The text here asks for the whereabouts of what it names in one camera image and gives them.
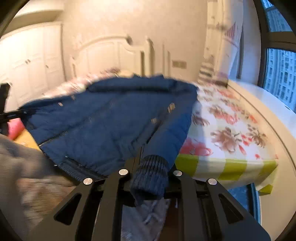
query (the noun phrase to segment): pink pillow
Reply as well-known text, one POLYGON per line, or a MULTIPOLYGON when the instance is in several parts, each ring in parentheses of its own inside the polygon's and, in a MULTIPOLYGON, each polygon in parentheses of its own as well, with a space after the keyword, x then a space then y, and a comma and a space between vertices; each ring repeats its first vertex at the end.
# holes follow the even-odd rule
POLYGON ((8 138, 11 140, 16 139, 24 129, 25 127, 20 118, 10 120, 8 122, 8 138))

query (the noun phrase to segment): wall socket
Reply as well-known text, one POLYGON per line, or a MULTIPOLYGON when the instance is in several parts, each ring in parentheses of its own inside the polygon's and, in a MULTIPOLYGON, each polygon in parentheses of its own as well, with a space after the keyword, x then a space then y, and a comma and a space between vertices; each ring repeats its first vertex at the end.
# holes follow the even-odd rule
POLYGON ((173 68, 180 68, 180 69, 186 69, 187 68, 187 62, 181 61, 181 60, 172 60, 173 62, 173 68))

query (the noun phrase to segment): white wardrobe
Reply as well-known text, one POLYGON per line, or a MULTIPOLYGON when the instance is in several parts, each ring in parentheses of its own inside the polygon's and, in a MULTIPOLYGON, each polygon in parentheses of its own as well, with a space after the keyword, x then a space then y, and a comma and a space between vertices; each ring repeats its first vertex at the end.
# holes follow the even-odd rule
POLYGON ((5 111, 15 110, 65 81, 61 22, 30 25, 0 40, 0 83, 10 83, 5 111))

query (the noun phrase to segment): ribbed cuff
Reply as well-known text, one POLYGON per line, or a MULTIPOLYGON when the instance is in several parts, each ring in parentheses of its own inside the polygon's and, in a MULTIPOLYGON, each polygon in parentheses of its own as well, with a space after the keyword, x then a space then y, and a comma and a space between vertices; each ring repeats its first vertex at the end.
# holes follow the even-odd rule
POLYGON ((161 156, 150 155, 141 160, 130 186, 137 205, 145 199, 161 199, 164 196, 168 171, 168 163, 161 156))

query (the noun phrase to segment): striped curtain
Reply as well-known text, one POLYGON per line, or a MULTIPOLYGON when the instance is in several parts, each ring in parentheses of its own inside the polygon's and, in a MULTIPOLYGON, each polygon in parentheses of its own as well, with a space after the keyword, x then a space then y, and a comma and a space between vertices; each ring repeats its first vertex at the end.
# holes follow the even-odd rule
POLYGON ((227 85, 239 48, 243 22, 242 0, 207 0, 207 34, 198 81, 227 85))

